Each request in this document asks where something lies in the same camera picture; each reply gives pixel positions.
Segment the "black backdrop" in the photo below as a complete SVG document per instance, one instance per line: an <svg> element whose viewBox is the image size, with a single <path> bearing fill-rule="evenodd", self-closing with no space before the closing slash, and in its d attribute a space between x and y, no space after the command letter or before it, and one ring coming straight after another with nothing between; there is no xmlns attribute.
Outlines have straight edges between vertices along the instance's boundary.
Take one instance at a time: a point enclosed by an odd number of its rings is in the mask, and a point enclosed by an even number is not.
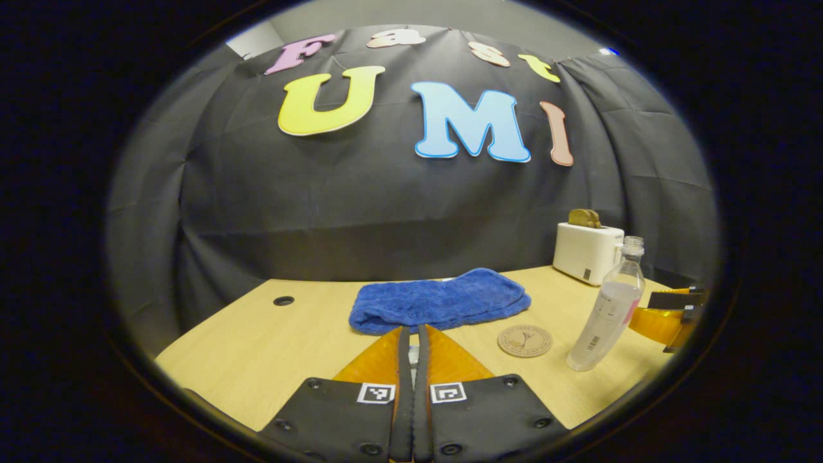
<svg viewBox="0 0 823 463"><path fill-rule="evenodd" d="M538 57L557 84L517 58L534 53L461 30L410 26L425 43L365 46L404 27L334 31L300 66L268 76L280 48L243 61L223 46L148 110L112 184L107 250L121 310L150 352L267 278L443 278L551 264L556 224L574 208L642 236L647 278L660 281L661 269L706 281L719 233L700 148L629 64ZM512 65L476 58L470 41ZM331 109L346 100L340 73L366 65L386 71L363 119L308 137L277 127L288 82L332 74L315 101ZM485 90L514 96L531 160L497 161L485 148L471 157L462 145L450 159L417 156L423 108L410 85L421 81L448 83L472 107ZM565 113L571 167L549 156L540 101Z"/></svg>

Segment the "wooden table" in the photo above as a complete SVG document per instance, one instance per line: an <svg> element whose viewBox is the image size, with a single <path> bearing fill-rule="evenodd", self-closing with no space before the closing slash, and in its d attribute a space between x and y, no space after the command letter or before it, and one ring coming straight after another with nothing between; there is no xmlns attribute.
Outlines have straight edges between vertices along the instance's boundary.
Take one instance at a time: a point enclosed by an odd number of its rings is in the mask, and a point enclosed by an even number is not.
<svg viewBox="0 0 823 463"><path fill-rule="evenodd" d="M526 288L528 310L503 320L465 325L445 333L495 375L519 374L551 412L572 428L653 376L671 354L663 344L626 330L593 370L575 372L565 356L583 329L598 288L552 267L503 273ZM157 362L187 387L255 431L262 429L307 377L331 378L378 337L348 325L365 283L269 280L217 312L166 348ZM640 305L653 290L646 280ZM272 302L292 296L288 306ZM497 346L501 330L538 325L549 331L551 350L516 358ZM417 335L411 337L417 344Z"/></svg>

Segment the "letter m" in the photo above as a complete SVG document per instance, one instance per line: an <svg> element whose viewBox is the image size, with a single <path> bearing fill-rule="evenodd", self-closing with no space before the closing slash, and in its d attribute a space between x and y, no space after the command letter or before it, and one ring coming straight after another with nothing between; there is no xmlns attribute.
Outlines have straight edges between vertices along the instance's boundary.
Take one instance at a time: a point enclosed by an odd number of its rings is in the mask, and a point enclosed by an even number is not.
<svg viewBox="0 0 823 463"><path fill-rule="evenodd" d="M528 162L531 153L523 145L514 106L517 100L502 91L486 90L471 106L448 84L415 82L411 89L423 99L425 135L415 145L423 157L454 157L460 147L449 140L449 124L472 156L480 154L491 128L489 156L499 161Z"/></svg>

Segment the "blue towel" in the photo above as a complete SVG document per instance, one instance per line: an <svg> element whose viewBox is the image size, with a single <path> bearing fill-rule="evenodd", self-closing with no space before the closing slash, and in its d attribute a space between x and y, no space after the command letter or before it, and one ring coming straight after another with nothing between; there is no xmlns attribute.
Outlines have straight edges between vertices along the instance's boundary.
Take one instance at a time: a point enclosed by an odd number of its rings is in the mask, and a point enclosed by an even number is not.
<svg viewBox="0 0 823 463"><path fill-rule="evenodd" d="M367 284L357 293L349 324L367 334L428 324L438 330L497 320L528 308L525 289L494 270L474 269L440 282Z"/></svg>

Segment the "white toaster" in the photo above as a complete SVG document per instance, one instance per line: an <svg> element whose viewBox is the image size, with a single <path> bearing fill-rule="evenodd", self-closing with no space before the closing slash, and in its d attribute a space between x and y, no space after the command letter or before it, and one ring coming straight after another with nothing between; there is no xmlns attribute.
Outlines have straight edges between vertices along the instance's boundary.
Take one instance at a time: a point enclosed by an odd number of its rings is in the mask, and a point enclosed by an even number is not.
<svg viewBox="0 0 823 463"><path fill-rule="evenodd" d="M622 246L623 231L620 228L558 223L552 266L564 274L600 286L603 277L620 263Z"/></svg>

